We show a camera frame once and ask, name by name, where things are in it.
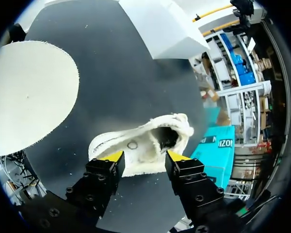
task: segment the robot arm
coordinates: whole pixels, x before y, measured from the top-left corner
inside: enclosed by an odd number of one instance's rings
[[[168,151],[165,167],[175,195],[179,195],[193,228],[182,233],[239,233],[243,228],[236,212],[244,207],[240,199],[226,205],[224,190],[204,173],[197,159]],[[67,200],[47,191],[44,197],[27,200],[18,207],[23,218],[40,232],[111,233],[96,227],[125,169],[124,152],[93,159],[83,177],[66,189]]]

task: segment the yellow pipe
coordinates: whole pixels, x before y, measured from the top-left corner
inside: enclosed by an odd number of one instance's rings
[[[232,7],[232,6],[233,6],[233,5],[230,4],[230,5],[227,5],[227,6],[221,7],[221,8],[214,9],[213,11],[209,11],[209,12],[207,12],[207,13],[201,15],[199,18],[203,18],[203,17],[205,17],[205,16],[211,15],[212,13],[215,13],[215,12],[217,12],[217,11],[221,11],[221,10],[224,10],[224,9],[226,9],[226,8],[230,8],[230,7]]]
[[[229,23],[225,23],[225,24],[223,24],[223,25],[221,25],[219,27],[216,27],[216,28],[214,28],[214,29],[212,29],[212,30],[210,30],[208,32],[203,33],[203,36],[207,36],[207,35],[213,33],[213,31],[216,32],[216,31],[219,31],[219,30],[221,30],[223,28],[227,28],[228,26],[231,26],[233,24],[238,24],[238,23],[239,23],[239,19],[237,19],[235,21],[232,21],[232,22],[229,22]]]

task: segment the black circle mark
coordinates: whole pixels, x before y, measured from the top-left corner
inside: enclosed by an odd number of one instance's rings
[[[196,200],[196,201],[203,201],[203,200],[204,200],[204,197],[203,197],[202,195],[197,195],[197,196],[195,197],[195,200]]]
[[[138,148],[138,143],[135,140],[131,140],[127,143],[127,147],[131,150],[135,150]]]

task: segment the sock opening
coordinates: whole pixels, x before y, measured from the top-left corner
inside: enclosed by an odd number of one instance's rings
[[[174,147],[179,138],[178,133],[170,127],[159,127],[153,129],[151,132],[157,138],[161,149]]]

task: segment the blue container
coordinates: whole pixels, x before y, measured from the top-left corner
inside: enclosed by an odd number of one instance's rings
[[[238,75],[243,75],[243,74],[246,73],[246,71],[245,71],[245,69],[243,67],[243,64],[237,64],[235,66],[236,66]]]
[[[243,58],[242,58],[241,55],[239,55],[239,54],[235,54],[233,51],[232,51],[230,54],[231,54],[231,58],[232,58],[232,60],[233,60],[233,63],[234,63],[235,65],[237,65],[237,64],[242,64],[242,63],[243,63]]]
[[[256,80],[252,72],[245,73],[239,76],[242,86],[255,83]]]
[[[225,42],[225,44],[226,44],[226,46],[227,46],[227,49],[228,49],[229,51],[233,51],[233,46],[232,46],[230,40],[228,39],[227,35],[225,35],[225,34],[223,33],[223,34],[221,34],[221,37],[222,37],[223,41]]]
[[[207,176],[225,189],[232,173],[234,149],[234,126],[210,127],[191,158],[199,159],[205,165]]]

